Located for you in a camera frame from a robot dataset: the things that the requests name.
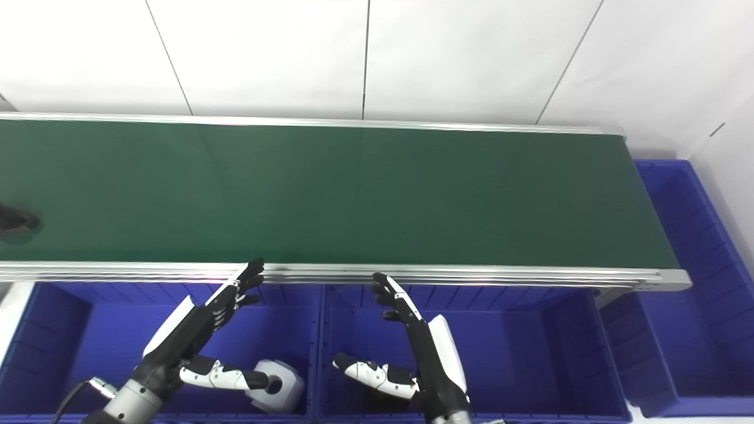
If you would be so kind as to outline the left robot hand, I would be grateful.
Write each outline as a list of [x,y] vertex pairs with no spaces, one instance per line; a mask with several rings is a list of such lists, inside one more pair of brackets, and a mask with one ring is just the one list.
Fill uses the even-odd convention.
[[186,297],[149,341],[130,379],[162,400],[167,400],[184,383],[234,391],[267,388],[270,383],[267,374],[242,370],[200,354],[238,309],[260,301],[259,295],[248,294],[248,290],[264,281],[264,265],[263,258],[250,261],[203,304],[196,305],[190,296]]

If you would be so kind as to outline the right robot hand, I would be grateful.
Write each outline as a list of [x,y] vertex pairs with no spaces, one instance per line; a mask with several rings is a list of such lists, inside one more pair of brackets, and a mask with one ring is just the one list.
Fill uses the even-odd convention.
[[445,317],[424,319],[409,293],[388,274],[374,272],[372,279],[375,301],[388,307],[382,317],[404,325],[417,369],[380,365],[345,353],[337,353],[332,366],[381,395],[410,400],[428,423],[468,420],[464,368]]

